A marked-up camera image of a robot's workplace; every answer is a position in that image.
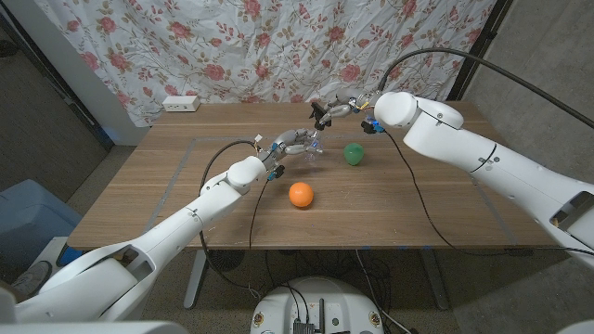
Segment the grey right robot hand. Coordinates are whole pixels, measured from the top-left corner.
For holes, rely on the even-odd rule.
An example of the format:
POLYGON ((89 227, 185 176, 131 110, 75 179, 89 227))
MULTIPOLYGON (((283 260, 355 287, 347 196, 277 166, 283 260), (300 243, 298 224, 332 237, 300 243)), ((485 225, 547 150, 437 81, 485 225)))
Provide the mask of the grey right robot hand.
POLYGON ((377 92, 369 93, 354 88, 340 89, 336 92, 335 100, 326 106, 325 113, 318 122, 327 125, 333 119, 344 118, 353 113, 371 115, 380 96, 377 92))

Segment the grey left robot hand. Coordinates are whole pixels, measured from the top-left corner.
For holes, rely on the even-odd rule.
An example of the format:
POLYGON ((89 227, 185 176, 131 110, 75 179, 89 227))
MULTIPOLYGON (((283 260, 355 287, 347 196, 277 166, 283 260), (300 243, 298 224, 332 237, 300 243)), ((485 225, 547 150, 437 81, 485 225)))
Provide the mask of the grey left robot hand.
POLYGON ((322 152, 318 130, 301 128, 288 130, 279 135, 271 144, 265 157, 278 162, 287 155, 314 155, 322 152))

